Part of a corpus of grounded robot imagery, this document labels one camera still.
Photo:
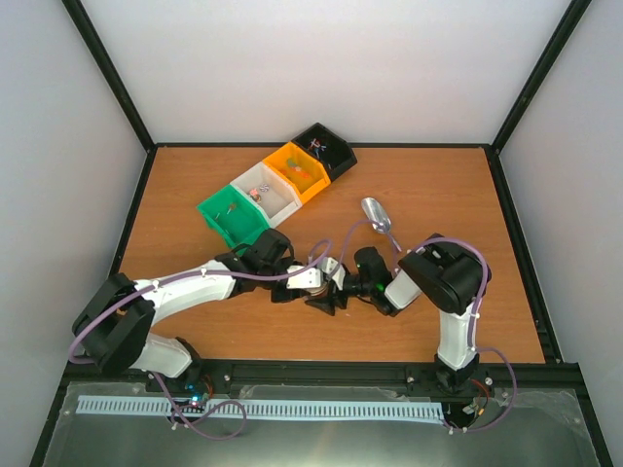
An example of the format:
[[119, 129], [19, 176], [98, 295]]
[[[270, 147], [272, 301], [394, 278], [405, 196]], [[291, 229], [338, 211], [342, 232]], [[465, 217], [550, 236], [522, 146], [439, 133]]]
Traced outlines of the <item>gold jar lid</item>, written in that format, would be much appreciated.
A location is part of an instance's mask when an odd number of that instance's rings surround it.
[[309, 294], [313, 297], [315, 296], [323, 296], [327, 293], [327, 291], [329, 290], [329, 286], [328, 285], [324, 285], [322, 287], [317, 287], [317, 288], [312, 288], [309, 290]]

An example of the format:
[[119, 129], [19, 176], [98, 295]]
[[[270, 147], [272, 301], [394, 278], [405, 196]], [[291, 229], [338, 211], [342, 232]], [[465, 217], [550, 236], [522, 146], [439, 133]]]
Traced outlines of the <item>metal scoop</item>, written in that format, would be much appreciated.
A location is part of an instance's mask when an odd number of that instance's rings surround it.
[[367, 197], [361, 201], [361, 208], [372, 223], [373, 229], [379, 234], [384, 234], [395, 251], [400, 253], [402, 248], [391, 233], [392, 223], [381, 203], [375, 198]]

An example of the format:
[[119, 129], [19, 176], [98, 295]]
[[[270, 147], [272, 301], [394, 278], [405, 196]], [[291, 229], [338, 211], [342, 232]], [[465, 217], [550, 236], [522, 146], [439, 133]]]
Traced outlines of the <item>green plastic bin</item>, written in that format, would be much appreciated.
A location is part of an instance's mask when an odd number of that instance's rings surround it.
[[228, 247], [252, 244], [270, 226], [249, 196], [227, 185], [197, 206], [207, 225]]

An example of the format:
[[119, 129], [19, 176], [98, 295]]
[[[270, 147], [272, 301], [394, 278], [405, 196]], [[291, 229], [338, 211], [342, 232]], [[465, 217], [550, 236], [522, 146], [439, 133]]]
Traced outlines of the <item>white plastic bin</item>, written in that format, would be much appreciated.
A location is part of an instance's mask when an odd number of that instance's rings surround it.
[[294, 188], [263, 162], [254, 164], [231, 184], [258, 208], [271, 228], [302, 207]]

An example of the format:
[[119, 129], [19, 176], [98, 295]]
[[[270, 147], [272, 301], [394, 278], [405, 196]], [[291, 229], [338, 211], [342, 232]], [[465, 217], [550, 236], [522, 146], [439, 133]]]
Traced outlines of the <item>yellow plastic bin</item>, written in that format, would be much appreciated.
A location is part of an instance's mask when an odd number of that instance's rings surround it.
[[293, 142], [269, 154], [263, 164], [294, 190], [302, 204], [307, 204], [331, 184], [322, 163]]

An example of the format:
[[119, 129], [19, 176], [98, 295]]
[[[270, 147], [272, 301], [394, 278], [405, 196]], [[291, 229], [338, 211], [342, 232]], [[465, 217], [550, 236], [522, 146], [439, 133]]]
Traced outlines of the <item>black plastic bin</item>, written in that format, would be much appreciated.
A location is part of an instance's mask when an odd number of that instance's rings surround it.
[[323, 165], [331, 182], [357, 164], [347, 141], [321, 123], [313, 124], [292, 142]]

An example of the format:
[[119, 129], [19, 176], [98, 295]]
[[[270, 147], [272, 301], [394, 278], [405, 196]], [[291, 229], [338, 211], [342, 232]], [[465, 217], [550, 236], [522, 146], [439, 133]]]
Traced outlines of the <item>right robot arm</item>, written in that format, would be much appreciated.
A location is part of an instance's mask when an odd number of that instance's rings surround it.
[[475, 343], [479, 308], [491, 280], [491, 270], [477, 250], [461, 240], [434, 234], [398, 261], [392, 273], [375, 247], [354, 253], [355, 272], [326, 258], [318, 264], [323, 281], [305, 303], [328, 315], [344, 309], [349, 299], [395, 317], [421, 296], [439, 310], [440, 341], [434, 356], [439, 388], [456, 394], [479, 363]]

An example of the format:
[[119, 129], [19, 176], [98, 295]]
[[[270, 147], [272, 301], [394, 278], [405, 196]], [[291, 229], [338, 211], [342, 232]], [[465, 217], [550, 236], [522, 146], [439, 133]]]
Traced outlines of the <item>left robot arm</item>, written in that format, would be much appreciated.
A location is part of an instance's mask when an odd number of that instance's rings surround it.
[[126, 370], [158, 373], [181, 391], [202, 380], [197, 352], [181, 338], [164, 338], [152, 328], [196, 305], [220, 302], [256, 288], [286, 288], [304, 266], [289, 239], [274, 229], [194, 269], [132, 281], [108, 277], [72, 325], [69, 361], [95, 365], [107, 376]]

